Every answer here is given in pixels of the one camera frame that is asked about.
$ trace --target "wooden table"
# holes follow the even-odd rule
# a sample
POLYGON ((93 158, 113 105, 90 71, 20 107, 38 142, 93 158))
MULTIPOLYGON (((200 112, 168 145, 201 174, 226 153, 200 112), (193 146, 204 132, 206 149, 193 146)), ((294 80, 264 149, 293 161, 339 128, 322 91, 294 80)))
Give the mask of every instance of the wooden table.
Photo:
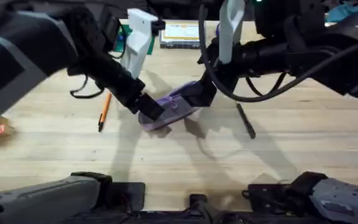
MULTIPOLYGON (((215 27, 207 23, 209 38, 215 27)), ((243 36, 259 38, 253 23, 244 23, 243 36)), ((199 56, 199 50, 162 50, 156 44, 140 74, 147 91, 156 98, 199 79, 199 56)), ((267 91, 276 78, 255 82, 267 91)), ((156 133, 143 131, 137 116, 113 100, 98 133, 106 93, 72 98, 69 90, 82 81, 58 72, 5 114, 18 133, 0 148, 0 190, 87 170, 146 183, 149 210, 182 210, 191 193, 208 194, 219 208, 248 209, 241 197, 247 184, 291 182, 306 170, 358 184, 358 100, 313 80, 272 100, 243 104, 257 132, 254 140, 235 103, 220 93, 212 108, 156 133)), ((95 90, 90 82, 86 91, 95 90)), ((236 93, 252 95, 243 80, 236 93)))

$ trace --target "purple object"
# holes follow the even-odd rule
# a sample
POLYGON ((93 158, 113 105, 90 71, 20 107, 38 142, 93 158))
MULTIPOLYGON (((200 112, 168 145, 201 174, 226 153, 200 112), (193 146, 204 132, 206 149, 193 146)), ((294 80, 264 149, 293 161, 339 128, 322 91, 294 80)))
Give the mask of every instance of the purple object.
MULTIPOLYGON (((192 85, 196 82, 189 82, 183 87, 192 85)), ((180 119, 186 118, 199 108, 190 106, 185 99, 181 97, 178 90, 183 87, 174 89, 170 94, 165 95, 157 100, 157 103, 164 108, 164 112, 157 120, 153 121, 144 114, 139 113, 139 123, 146 131, 155 130, 169 124, 172 124, 180 119)))

